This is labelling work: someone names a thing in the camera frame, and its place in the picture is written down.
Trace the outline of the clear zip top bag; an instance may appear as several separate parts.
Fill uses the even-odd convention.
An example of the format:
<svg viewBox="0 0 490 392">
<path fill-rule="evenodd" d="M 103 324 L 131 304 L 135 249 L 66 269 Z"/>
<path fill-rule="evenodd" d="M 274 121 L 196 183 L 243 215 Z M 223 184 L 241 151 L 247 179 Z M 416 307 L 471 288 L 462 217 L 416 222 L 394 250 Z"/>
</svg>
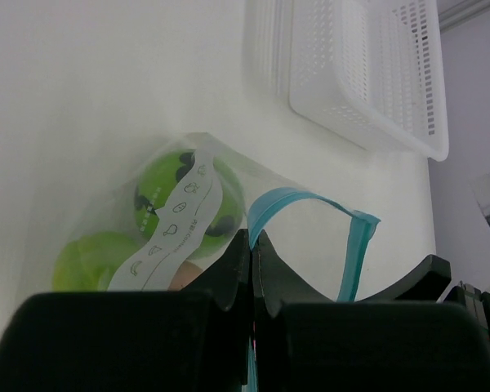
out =
<svg viewBox="0 0 490 392">
<path fill-rule="evenodd" d="M 294 185 L 192 133 L 160 148 L 88 203 L 58 255 L 55 291 L 179 290 L 208 271 L 239 232 L 250 252 L 266 229 L 315 256 L 331 297 L 352 301 L 379 220 Z"/>
</svg>

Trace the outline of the green fake melon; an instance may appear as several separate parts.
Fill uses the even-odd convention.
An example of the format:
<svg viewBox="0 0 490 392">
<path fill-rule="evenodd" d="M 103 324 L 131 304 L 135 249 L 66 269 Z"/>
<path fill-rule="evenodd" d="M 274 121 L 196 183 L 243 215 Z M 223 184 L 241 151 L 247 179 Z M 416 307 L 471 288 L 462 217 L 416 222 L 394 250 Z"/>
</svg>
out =
<svg viewBox="0 0 490 392">
<path fill-rule="evenodd" d="M 236 234 L 243 219 L 241 185 L 232 170 L 203 149 L 164 154 L 136 182 L 135 231 L 102 230 L 71 241 L 56 258 L 56 292 L 168 289 L 184 261 L 209 257 Z"/>
</svg>

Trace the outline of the pink fake egg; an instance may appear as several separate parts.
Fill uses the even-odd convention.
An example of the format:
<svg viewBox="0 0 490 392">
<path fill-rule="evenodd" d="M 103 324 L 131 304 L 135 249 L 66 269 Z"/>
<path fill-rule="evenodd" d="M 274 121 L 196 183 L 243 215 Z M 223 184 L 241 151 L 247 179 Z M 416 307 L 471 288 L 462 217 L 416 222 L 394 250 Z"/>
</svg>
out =
<svg viewBox="0 0 490 392">
<path fill-rule="evenodd" d="M 168 287 L 169 291 L 180 291 L 191 284 L 203 270 L 197 265 L 184 261 L 176 271 Z"/>
</svg>

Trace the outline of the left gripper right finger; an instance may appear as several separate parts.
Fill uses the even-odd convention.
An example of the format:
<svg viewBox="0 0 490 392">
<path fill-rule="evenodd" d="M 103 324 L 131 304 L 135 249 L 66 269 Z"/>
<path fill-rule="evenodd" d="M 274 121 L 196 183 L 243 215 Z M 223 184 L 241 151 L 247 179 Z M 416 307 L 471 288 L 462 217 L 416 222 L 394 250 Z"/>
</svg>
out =
<svg viewBox="0 0 490 392">
<path fill-rule="evenodd" d="M 490 391 L 490 343 L 460 305 L 331 301 L 267 234 L 252 285 L 260 391 Z"/>
</svg>

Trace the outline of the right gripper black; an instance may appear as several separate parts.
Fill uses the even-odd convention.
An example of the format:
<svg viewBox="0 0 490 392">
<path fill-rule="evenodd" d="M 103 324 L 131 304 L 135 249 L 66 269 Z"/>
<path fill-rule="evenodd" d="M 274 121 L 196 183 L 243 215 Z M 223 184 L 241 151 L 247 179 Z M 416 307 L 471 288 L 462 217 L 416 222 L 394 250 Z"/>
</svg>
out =
<svg viewBox="0 0 490 392">
<path fill-rule="evenodd" d="M 450 262 L 428 255 L 399 281 L 364 301 L 437 301 L 451 281 Z M 460 281 L 451 288 L 443 302 L 465 308 L 477 320 L 490 343 L 490 292 L 482 292 Z"/>
</svg>

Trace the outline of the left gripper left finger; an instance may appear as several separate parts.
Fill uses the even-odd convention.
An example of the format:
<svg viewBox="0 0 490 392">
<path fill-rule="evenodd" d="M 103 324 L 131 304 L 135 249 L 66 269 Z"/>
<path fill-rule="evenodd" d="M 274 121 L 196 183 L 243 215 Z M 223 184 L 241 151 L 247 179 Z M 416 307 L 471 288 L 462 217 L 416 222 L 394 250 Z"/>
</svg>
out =
<svg viewBox="0 0 490 392">
<path fill-rule="evenodd" d="M 38 294 L 0 340 L 0 391 L 239 391 L 247 383 L 250 250 L 176 292 Z"/>
</svg>

